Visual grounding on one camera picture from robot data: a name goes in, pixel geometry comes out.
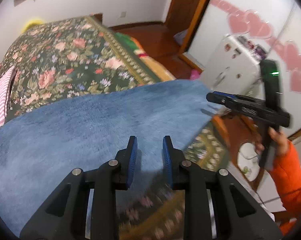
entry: white wall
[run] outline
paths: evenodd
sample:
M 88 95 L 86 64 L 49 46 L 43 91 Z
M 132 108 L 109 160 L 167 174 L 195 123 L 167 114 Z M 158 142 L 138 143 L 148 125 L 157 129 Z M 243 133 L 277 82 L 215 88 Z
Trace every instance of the white wall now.
M 161 21 L 167 0 L 3 0 L 0 4 L 0 62 L 31 19 L 45 22 L 102 12 L 103 23 L 114 26 L 132 22 Z M 125 18 L 119 18 L 126 11 Z

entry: wall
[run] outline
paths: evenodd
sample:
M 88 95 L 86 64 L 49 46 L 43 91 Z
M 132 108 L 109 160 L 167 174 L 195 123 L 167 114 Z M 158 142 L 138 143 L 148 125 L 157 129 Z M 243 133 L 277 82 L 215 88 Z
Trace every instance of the wall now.
M 210 0 L 188 54 L 204 68 L 226 34 L 244 35 L 278 61 L 282 106 L 292 115 L 287 135 L 301 128 L 301 9 L 294 0 Z M 263 98 L 264 87 L 256 97 Z
M 167 0 L 3 0 L 0 4 L 0 62 L 31 19 L 45 22 L 103 12 L 103 23 L 161 21 Z M 126 11 L 125 18 L 119 18 Z
M 162 22 L 166 21 L 167 14 L 169 12 L 169 6 L 170 6 L 171 2 L 172 2 L 172 0 L 166 0 L 166 4 L 164 7 L 163 16 L 162 16 Z

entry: red wooden floor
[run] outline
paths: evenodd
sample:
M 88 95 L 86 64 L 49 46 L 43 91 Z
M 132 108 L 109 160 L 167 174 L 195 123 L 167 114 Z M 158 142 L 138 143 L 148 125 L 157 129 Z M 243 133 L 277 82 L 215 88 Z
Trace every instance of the red wooden floor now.
M 137 39 L 152 58 L 163 64 L 176 78 L 188 79 L 192 68 L 178 58 L 179 45 L 169 30 L 160 24 L 117 30 Z

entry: pink heart decoration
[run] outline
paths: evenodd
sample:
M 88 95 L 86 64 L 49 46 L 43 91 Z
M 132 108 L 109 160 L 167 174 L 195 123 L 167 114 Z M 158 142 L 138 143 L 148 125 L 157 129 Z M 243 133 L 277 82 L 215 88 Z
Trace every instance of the pink heart decoration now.
M 249 36 L 252 38 L 268 39 L 272 36 L 272 27 L 261 21 L 257 13 L 247 11 L 245 20 L 249 25 Z
M 270 38 L 266 39 L 266 42 L 268 43 L 268 45 L 270 45 L 272 47 L 276 42 L 276 38 L 270 37 Z
M 209 2 L 210 2 L 212 5 L 218 5 L 220 1 L 221 1 L 221 0 L 210 0 Z
M 242 15 L 229 14 L 227 16 L 228 24 L 232 30 L 233 34 L 245 34 L 249 31 L 248 24 L 244 21 Z
M 280 56 L 281 58 L 284 58 L 284 49 L 285 49 L 284 45 L 279 41 L 277 41 L 274 46 L 274 50 L 276 51 L 277 55 Z
M 301 72 L 301 55 L 298 54 L 298 48 L 292 42 L 285 43 L 284 61 L 287 64 L 287 71 L 296 69 Z
M 227 12 L 230 9 L 230 4 L 227 1 L 222 1 L 218 4 L 218 8 L 221 10 Z
M 294 70 L 290 79 L 290 90 L 301 93 L 301 73 Z

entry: floral bedspread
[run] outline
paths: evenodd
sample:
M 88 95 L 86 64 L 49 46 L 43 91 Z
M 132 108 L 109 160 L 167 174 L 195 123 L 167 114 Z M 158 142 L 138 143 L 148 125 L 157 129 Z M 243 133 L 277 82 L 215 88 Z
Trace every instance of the floral bedspread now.
M 12 44 L 1 73 L 16 65 L 7 121 L 62 98 L 110 93 L 161 81 L 90 17 L 38 25 Z
M 6 122 L 63 98 L 110 93 L 167 80 L 152 71 L 117 35 L 90 17 L 38 25 L 12 44 L 0 68 L 18 69 Z M 226 155 L 212 123 L 184 149 L 187 159 L 217 170 Z M 144 197 L 119 214 L 120 239 L 178 239 L 183 235 L 184 193 L 158 177 Z

